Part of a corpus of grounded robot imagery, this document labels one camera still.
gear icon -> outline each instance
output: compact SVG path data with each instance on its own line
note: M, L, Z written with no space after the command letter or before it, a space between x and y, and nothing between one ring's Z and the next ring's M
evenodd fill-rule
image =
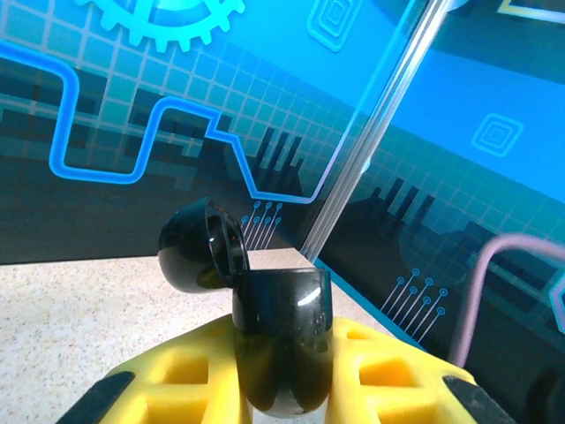
M143 37L153 39L158 52L163 53L169 42L178 42L182 51L191 48L191 40L199 37L204 44L212 42L211 32L220 27L223 32L230 29L229 15L243 13L243 0L74 0L78 5L94 3L102 11L101 27L109 31L116 25L129 30L129 41L139 46ZM196 22L182 25L161 25L154 22L156 12L182 14L198 6L206 6L207 16Z

shiny black plastic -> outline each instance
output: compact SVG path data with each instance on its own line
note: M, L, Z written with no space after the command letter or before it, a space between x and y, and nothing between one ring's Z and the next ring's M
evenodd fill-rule
M321 406L332 382L332 320L325 270L254 270L235 277L237 372L255 408L291 417Z
M249 269L239 224L207 199L175 213L159 237L159 263L167 280L182 292L232 286Z

speckled countertop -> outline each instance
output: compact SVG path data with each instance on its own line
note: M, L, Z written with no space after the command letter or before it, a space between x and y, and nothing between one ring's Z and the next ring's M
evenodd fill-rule
M294 249L249 254L254 269L312 266ZM1 423L54 423L113 367L231 312L230 291L176 291L156 257L3 266L0 287ZM335 315L387 332L333 298Z

metal rod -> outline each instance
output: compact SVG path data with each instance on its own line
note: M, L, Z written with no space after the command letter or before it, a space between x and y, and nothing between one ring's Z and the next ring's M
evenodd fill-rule
M302 246L301 253L310 261L314 261L349 198L361 178L361 170L368 157L372 157L379 146L385 131L392 120L400 101L410 85L424 55L432 44L433 38L440 29L445 18L450 0L431 0L418 22L404 53L398 62L395 72L388 80L379 101L373 109L359 140L354 144L346 160L334 188L325 201L318 218Z

open lid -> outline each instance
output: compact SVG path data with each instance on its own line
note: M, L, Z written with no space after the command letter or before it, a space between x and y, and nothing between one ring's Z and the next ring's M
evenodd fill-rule
M234 276L249 269L241 227L208 199L170 218L159 237L158 256L162 273L182 292L232 287Z

